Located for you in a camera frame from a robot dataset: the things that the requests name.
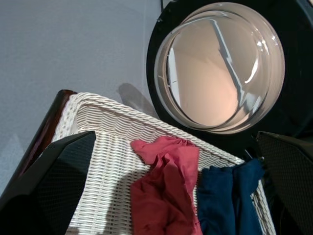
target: laundry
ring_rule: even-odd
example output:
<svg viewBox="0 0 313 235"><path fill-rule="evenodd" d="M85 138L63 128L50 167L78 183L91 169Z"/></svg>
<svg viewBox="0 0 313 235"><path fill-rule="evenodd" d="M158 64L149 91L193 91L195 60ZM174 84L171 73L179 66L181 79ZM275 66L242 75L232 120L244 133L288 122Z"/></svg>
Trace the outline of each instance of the laundry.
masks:
<svg viewBox="0 0 313 235"><path fill-rule="evenodd" d="M204 235L262 234L250 195L263 174L257 159L234 167L202 170L197 197Z"/></svg>
<svg viewBox="0 0 313 235"><path fill-rule="evenodd" d="M151 165L131 185L134 235L202 235L193 205L199 148L173 137L133 141L131 146Z"/></svg>

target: laundry basket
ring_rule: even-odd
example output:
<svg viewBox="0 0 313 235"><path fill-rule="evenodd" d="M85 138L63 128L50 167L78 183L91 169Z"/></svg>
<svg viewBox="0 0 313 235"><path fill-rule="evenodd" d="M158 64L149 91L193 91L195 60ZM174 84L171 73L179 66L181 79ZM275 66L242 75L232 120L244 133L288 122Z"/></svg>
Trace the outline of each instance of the laundry basket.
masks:
<svg viewBox="0 0 313 235"><path fill-rule="evenodd" d="M164 135L190 140L200 148L199 171L212 165L223 167L243 162L116 101L96 94L74 94L63 110L53 141L88 130L95 131L97 139L85 189L67 235L132 234L130 185L150 168L132 151L130 142L133 140L153 142ZM251 197L264 234L275 234L261 182Z"/></svg>

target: washing machine door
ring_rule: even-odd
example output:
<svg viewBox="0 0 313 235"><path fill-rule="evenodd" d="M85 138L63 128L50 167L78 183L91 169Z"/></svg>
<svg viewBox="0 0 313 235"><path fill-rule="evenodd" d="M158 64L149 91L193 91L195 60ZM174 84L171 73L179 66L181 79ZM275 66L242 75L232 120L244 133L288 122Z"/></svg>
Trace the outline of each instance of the washing machine door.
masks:
<svg viewBox="0 0 313 235"><path fill-rule="evenodd" d="M282 22L290 23L292 11L302 22L293 19L288 32L303 23L305 7L299 2L169 3L156 23L147 56L149 90L160 118L240 157L247 149L255 154L251 146L257 131L297 133L297 124L286 122L288 112L277 100L284 80L290 80L285 57L287 66L298 69L290 59L289 46L295 42L287 39ZM282 17L284 8L289 12ZM312 21L305 20L311 30Z"/></svg>

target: black plastic object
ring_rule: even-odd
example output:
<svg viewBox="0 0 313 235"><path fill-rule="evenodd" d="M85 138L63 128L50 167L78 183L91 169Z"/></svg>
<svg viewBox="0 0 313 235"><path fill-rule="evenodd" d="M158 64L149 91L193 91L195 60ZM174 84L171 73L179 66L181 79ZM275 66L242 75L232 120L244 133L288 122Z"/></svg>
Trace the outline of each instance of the black plastic object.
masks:
<svg viewBox="0 0 313 235"><path fill-rule="evenodd" d="M285 82L272 110L248 130L231 135L216 135L187 128L175 121L162 106L155 87L154 65L164 38L192 12L223 0L176 0L160 15L148 47L147 80L150 96L160 119L238 157L256 156L255 137L270 131L299 137L313 118L312 55L313 8L308 0L228 0L248 6L265 17L277 32L286 61Z"/></svg>
<svg viewBox="0 0 313 235"><path fill-rule="evenodd" d="M313 234L313 143L268 132L257 140L280 200L302 233Z"/></svg>
<svg viewBox="0 0 313 235"><path fill-rule="evenodd" d="M95 133L51 143L0 199L0 234L64 235L85 187Z"/></svg>

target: red shirt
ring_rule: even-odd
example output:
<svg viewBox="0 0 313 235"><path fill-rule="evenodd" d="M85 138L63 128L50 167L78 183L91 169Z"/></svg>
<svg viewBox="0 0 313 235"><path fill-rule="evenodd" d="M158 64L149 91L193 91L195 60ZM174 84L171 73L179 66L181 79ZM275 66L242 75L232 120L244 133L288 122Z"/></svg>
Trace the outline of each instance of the red shirt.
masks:
<svg viewBox="0 0 313 235"><path fill-rule="evenodd" d="M151 165L131 185L134 235L202 235L193 205L199 148L173 137L133 141L131 146Z"/></svg>

